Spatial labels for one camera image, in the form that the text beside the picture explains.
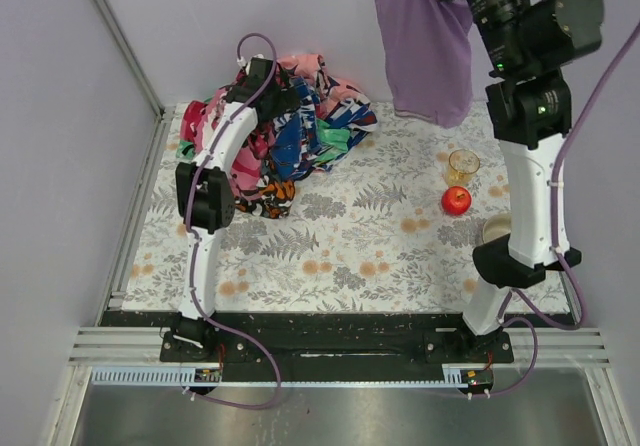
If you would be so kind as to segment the lavender purple cloth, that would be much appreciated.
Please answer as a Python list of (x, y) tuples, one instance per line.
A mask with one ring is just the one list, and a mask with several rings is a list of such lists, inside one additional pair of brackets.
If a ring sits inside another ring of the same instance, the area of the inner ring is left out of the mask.
[(374, 0), (395, 112), (443, 128), (472, 102), (473, 20), (465, 0)]

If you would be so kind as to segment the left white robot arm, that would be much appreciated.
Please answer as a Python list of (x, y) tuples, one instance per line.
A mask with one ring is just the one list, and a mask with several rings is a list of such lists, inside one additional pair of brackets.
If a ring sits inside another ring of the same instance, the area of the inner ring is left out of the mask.
[(235, 214), (231, 168), (244, 142), (255, 128), (297, 107), (297, 95), (278, 84), (275, 60), (252, 58), (244, 76), (224, 97), (224, 108), (202, 150), (175, 170), (179, 215), (187, 233), (187, 266), (179, 316), (170, 327), (176, 351), (201, 351), (205, 356), (217, 348), (214, 277), (217, 256), (226, 228)]

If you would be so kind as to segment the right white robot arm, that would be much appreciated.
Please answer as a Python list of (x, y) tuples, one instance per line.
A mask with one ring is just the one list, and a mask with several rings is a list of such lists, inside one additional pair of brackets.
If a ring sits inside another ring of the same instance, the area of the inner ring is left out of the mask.
[(566, 64), (598, 50), (604, 0), (466, 0), (492, 64), (487, 108), (511, 185), (511, 231), (474, 248), (479, 282), (462, 318), (490, 338), (511, 292), (582, 261), (564, 222), (563, 163), (571, 133)]

